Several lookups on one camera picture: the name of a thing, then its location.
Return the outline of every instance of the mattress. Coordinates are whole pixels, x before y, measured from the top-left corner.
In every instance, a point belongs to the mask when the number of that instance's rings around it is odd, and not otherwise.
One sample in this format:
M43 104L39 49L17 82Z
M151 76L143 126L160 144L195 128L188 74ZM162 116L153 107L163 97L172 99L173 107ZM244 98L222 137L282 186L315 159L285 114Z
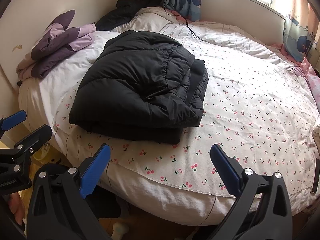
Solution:
M189 27L202 40L195 39L179 17L145 8L114 32L95 32L92 45L61 62L46 78L23 82L19 105L28 115L25 125L30 131L50 125L50 142L74 166L107 143L111 161L99 183L176 223L218 224L234 203L210 161L214 143L258 174L281 172L293 214L311 205L318 196L311 187L319 157L311 129L320 114L305 80L289 71L293 63L235 26L200 22ZM184 129L178 145L104 137L68 122L82 77L105 42L129 29L169 35L205 61L209 83L204 116L199 127Z

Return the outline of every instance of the black garment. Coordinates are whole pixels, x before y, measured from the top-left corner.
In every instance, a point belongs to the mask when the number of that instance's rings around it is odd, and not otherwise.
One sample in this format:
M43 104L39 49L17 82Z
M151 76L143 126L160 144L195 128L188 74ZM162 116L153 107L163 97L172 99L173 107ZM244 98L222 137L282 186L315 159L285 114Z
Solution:
M127 31L107 41L83 77L69 114L89 132L177 144L199 126L208 74L176 40Z
M162 0L118 0L116 9L103 16L96 23L97 31L110 31L131 21L142 8L158 6Z

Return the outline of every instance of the folded black jacket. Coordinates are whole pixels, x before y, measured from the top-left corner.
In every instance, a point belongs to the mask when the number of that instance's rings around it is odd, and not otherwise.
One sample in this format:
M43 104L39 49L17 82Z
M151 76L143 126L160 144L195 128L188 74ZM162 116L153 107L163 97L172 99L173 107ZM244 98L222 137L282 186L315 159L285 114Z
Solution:
M97 31L111 31L128 23L142 8L158 6L162 0L118 0L116 9L103 16L96 23Z
M89 132L177 144L199 126L208 74L176 40L127 31L107 41L84 75L69 114Z

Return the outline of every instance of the finger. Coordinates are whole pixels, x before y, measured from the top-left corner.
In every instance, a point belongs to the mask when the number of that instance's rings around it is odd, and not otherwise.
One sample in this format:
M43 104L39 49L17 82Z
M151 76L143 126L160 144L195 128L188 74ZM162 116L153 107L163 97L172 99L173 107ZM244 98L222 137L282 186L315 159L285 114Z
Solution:
M10 199L8 201L8 206L12 214L15 214L18 206L20 204L20 195L18 192L10 194Z
M19 225L22 225L22 219L24 218L25 212L26 212L26 209L24 207L24 204L20 200L20 204L17 208L17 211L14 214L14 218Z

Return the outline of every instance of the black cable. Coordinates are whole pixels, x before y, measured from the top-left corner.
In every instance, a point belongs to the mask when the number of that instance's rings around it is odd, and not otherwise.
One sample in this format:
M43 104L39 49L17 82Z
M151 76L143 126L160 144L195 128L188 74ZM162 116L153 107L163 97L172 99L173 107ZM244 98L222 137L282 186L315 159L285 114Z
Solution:
M168 13L167 13L167 11L166 11L166 9L165 9L165 5L166 5L166 4L165 4L164 0L162 0L162 2L163 2L163 8L164 8L165 13L166 13L167 15L170 15L170 16L175 16L174 14L168 14ZM180 14L178 11L176 11L176 10L174 9L174 6L173 6L172 2L171 2L171 5L172 5L173 11L177 12L178 14ZM181 15L181 17L186 20L186 27L190 30L192 36L193 36L195 39L198 38L199 40L201 40L201 41L203 41L203 42L206 42L206 41L202 40L201 38L199 38L199 37L195 34L195 32L189 27L189 25L188 25L188 20L187 20L184 16L182 16L182 15Z

